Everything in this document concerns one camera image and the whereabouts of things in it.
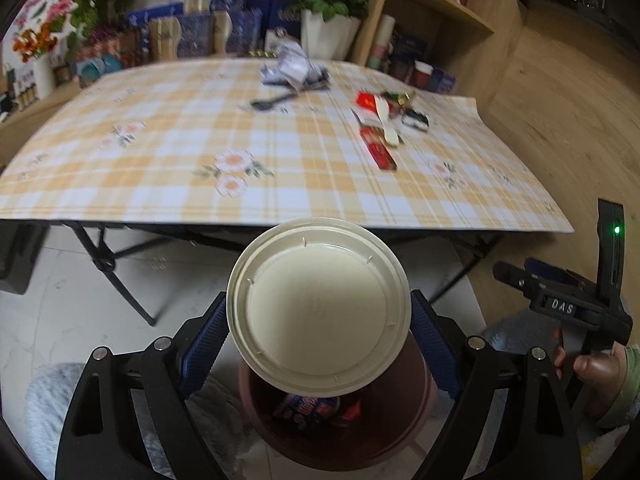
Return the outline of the person's right hand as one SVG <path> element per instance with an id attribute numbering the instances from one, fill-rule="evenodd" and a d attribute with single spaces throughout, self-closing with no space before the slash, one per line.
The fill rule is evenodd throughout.
<path id="1" fill-rule="evenodd" d="M 639 413 L 639 347 L 616 342 L 609 352 L 569 358 L 559 344 L 554 352 L 556 374 L 572 362 L 573 372 L 587 386 L 584 414 L 600 426 L 621 424 Z"/>

